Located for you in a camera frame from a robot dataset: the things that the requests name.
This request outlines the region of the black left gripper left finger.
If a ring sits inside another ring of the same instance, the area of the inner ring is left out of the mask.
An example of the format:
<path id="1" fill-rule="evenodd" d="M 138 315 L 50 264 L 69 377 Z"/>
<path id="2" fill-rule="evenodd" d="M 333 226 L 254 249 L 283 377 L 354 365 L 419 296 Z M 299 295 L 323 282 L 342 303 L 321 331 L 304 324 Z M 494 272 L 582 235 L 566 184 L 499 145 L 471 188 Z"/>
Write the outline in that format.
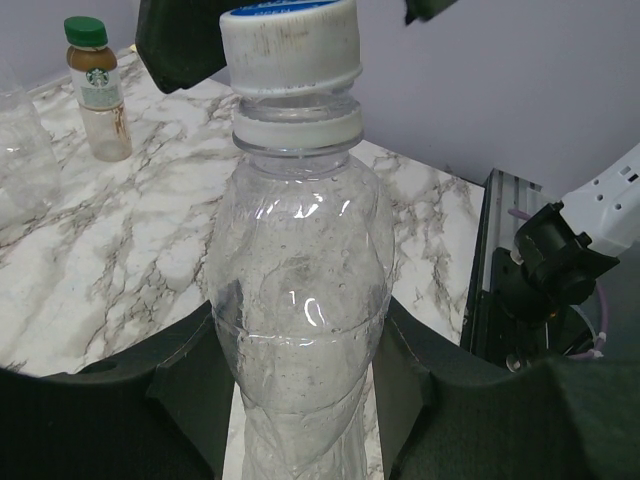
<path id="1" fill-rule="evenodd" d="M 4 479 L 219 479 L 234 380 L 211 306 L 76 374 L 1 371 Z"/>

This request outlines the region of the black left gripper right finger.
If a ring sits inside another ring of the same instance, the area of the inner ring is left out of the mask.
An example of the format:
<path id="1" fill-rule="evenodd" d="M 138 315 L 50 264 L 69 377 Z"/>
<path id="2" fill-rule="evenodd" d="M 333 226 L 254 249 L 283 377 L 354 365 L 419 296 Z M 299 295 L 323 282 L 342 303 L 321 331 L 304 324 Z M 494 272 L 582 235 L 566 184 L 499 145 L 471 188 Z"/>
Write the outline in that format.
<path id="1" fill-rule="evenodd" d="M 388 479 L 635 479 L 639 366 L 498 368 L 392 301 L 373 361 Z"/>

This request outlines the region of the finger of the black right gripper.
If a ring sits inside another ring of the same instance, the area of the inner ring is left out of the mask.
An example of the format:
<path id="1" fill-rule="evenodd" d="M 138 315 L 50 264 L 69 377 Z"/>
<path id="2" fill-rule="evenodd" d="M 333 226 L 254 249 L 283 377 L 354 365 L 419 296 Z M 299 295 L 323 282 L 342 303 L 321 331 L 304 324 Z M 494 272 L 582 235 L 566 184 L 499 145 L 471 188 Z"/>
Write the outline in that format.
<path id="1" fill-rule="evenodd" d="M 190 89 L 226 66 L 220 16 L 249 0 L 141 0 L 135 45 L 165 94 Z"/>
<path id="2" fill-rule="evenodd" d="M 414 21 L 428 22 L 454 5 L 457 0 L 405 0 L 404 22 L 410 25 Z"/>

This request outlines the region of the clear bottle green white label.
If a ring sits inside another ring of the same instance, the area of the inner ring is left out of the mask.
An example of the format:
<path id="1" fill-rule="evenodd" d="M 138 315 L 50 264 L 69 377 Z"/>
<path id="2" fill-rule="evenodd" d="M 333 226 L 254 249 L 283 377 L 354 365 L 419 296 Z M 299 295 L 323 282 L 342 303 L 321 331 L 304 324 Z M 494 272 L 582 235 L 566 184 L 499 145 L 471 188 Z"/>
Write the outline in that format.
<path id="1" fill-rule="evenodd" d="M 128 158 L 132 142 L 116 55 L 108 45 L 69 44 L 66 60 L 92 154 L 105 162 Z"/>

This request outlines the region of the blue white cap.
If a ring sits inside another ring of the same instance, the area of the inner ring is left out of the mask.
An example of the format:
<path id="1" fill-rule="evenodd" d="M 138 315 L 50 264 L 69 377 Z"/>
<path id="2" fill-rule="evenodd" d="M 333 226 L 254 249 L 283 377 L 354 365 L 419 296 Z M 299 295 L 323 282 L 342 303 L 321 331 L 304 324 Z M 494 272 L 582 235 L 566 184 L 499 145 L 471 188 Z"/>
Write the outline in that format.
<path id="1" fill-rule="evenodd" d="M 270 1 L 219 20 L 230 86 L 269 98 L 341 89 L 362 72 L 354 1 Z"/>

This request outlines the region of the clear plastic bottle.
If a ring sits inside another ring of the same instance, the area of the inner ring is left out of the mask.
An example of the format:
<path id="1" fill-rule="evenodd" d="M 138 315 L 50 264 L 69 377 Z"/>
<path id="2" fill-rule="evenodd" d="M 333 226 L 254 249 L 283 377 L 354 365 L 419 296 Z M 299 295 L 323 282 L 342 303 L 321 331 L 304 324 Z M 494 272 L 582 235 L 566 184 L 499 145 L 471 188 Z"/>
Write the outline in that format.
<path id="1" fill-rule="evenodd" d="M 46 213 L 59 198 L 61 169 L 31 97 L 1 62 L 1 226 Z"/>

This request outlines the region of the green bottle cap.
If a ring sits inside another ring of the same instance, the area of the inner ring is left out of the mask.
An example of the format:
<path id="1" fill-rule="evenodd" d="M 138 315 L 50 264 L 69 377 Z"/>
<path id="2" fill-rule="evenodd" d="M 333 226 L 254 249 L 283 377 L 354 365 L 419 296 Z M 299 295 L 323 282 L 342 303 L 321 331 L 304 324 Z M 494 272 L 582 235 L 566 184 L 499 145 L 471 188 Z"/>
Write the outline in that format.
<path id="1" fill-rule="evenodd" d="M 74 47 L 98 48 L 108 45 L 106 26 L 97 18 L 72 16 L 64 20 L 63 26 L 68 43 Z"/>

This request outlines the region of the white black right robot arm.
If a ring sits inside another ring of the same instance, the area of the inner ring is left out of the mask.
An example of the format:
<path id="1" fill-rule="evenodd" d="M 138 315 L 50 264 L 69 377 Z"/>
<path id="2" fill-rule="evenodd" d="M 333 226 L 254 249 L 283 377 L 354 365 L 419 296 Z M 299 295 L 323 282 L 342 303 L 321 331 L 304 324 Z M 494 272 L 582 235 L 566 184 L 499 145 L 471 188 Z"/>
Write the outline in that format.
<path id="1" fill-rule="evenodd" d="M 352 1 L 143 1 L 135 44 L 156 86 L 189 89 L 221 69 L 242 103 L 235 142 L 263 154 L 352 147 L 363 135 L 349 89 L 362 70 Z M 639 153 L 548 204 L 514 237 L 521 264 L 500 294 L 537 322 L 579 304 L 639 237 Z"/>

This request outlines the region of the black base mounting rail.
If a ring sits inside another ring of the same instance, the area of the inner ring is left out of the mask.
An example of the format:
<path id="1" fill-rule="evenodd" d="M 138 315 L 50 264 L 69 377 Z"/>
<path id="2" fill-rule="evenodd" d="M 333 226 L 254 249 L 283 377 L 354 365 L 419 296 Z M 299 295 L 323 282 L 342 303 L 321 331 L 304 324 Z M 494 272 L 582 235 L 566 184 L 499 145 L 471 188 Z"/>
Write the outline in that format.
<path id="1" fill-rule="evenodd" d="M 517 372 L 548 356 L 571 357 L 595 349 L 598 332 L 584 311 L 531 288 L 512 258 L 494 291 L 494 305 L 515 327 L 516 353 L 506 359 L 504 369 Z"/>

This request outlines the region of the aluminium extrusion rail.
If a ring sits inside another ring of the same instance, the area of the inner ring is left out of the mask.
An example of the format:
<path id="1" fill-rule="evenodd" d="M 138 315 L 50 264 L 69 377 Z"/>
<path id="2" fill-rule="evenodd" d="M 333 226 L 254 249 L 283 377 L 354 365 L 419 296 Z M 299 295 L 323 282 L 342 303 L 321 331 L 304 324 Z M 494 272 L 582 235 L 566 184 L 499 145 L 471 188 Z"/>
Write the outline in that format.
<path id="1" fill-rule="evenodd" d="M 494 305 L 494 291 L 511 261 L 514 236 L 546 203 L 539 185 L 495 169 L 488 176 L 480 213 L 460 346 L 501 368 L 516 353 L 513 322 Z"/>

